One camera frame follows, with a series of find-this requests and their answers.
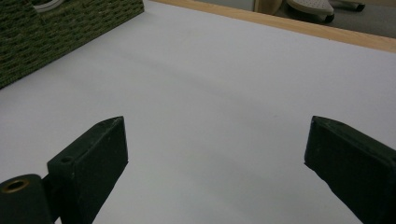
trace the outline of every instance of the wooden table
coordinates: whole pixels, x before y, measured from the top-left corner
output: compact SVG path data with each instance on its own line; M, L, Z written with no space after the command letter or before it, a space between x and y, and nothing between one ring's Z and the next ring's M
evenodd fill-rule
M396 52L396 39L368 35L354 31L326 27L303 21L295 21L256 12L245 11L236 8L222 7L193 0L155 0L173 6L185 7L203 12L209 12L243 21L256 22L263 25L273 26L301 34L318 36L330 40L340 41L348 44L363 46L371 49L381 49Z

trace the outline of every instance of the green textured object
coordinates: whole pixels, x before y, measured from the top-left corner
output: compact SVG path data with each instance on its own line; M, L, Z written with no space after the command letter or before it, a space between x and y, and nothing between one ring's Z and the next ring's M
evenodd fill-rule
M0 0L0 89L144 11L142 0Z

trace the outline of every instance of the clamp jaw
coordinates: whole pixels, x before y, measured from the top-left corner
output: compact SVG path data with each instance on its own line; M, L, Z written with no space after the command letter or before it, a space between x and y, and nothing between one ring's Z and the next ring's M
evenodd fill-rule
M364 224L396 223L396 151L337 120L313 117L305 165Z
M128 163L123 117L95 124L48 163L0 185L0 223L89 224Z

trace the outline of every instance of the floor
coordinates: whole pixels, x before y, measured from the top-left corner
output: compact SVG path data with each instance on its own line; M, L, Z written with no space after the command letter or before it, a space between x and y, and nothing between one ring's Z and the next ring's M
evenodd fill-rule
M290 10L286 1L283 2L276 16L366 34L396 38L396 7L366 5L362 12L357 12L355 10L357 4L338 1L331 1L330 3L334 8L335 15L331 23L324 22L325 16L316 16L297 10Z

